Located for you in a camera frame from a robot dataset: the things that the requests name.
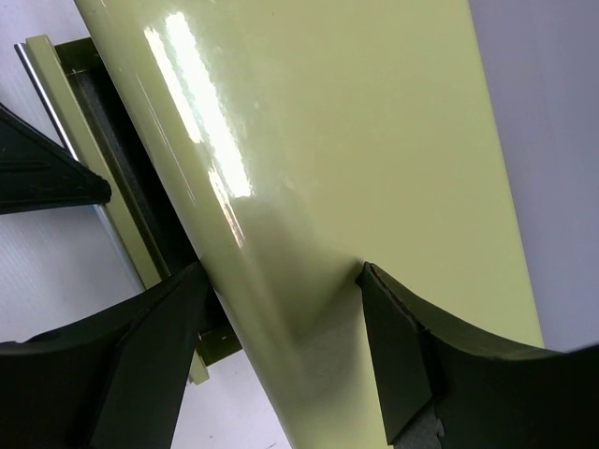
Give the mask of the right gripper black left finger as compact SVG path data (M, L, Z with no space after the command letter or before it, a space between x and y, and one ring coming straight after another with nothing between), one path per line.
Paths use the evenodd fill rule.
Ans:
M208 293L193 264L68 326L2 343L2 447L169 448Z

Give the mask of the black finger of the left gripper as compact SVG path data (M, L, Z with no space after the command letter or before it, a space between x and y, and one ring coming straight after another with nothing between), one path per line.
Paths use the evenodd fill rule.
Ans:
M6 107L1 107L1 213L86 205L111 199L109 183Z

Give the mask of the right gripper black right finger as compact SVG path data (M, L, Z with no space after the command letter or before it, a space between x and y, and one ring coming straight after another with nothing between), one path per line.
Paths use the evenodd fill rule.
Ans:
M371 263L357 282L390 446L597 446L596 346L560 353L500 337Z

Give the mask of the green metal drawer box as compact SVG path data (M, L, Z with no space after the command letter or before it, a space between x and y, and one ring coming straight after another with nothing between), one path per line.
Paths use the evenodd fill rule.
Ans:
M383 448L361 294L371 261L543 342L465 1L79 1L89 37L17 52L144 286L158 239L74 76L108 72L295 448Z

